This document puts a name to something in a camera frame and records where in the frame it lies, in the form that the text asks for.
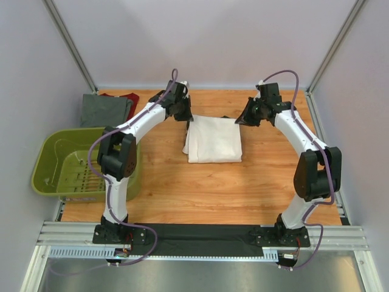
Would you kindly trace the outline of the white and green t-shirt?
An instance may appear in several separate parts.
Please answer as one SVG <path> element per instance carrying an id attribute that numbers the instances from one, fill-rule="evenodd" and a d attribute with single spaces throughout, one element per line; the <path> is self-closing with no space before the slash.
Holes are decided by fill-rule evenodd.
<path id="1" fill-rule="evenodd" d="M 240 127 L 231 118 L 194 115 L 182 152 L 192 164 L 241 162 Z"/>

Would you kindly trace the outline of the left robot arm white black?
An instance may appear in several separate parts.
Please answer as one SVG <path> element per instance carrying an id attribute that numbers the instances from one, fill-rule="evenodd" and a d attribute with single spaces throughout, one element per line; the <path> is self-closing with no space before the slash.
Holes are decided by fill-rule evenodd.
<path id="1" fill-rule="evenodd" d="M 104 129 L 97 163 L 106 184 L 106 200 L 100 224 L 95 227 L 93 243 L 130 242 L 136 226 L 128 226 L 126 201 L 128 181 L 137 168 L 137 144 L 169 117 L 179 122 L 193 120 L 188 89 L 187 81 L 170 80 L 167 88 L 150 98 L 132 119 L 115 128 Z"/>

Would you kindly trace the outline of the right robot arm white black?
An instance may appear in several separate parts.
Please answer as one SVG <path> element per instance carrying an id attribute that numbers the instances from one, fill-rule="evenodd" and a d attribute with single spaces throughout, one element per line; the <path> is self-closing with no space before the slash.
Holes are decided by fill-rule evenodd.
<path id="1" fill-rule="evenodd" d="M 287 209 L 278 215 L 273 227 L 259 227 L 258 243 L 309 246 L 306 220 L 319 205 L 332 205 L 340 189 L 342 152 L 329 147 L 308 128 L 292 102 L 284 102 L 277 83 L 260 82 L 258 94 L 248 99 L 235 121 L 257 127 L 264 120 L 277 128 L 298 156 L 293 183 L 295 195 Z"/>

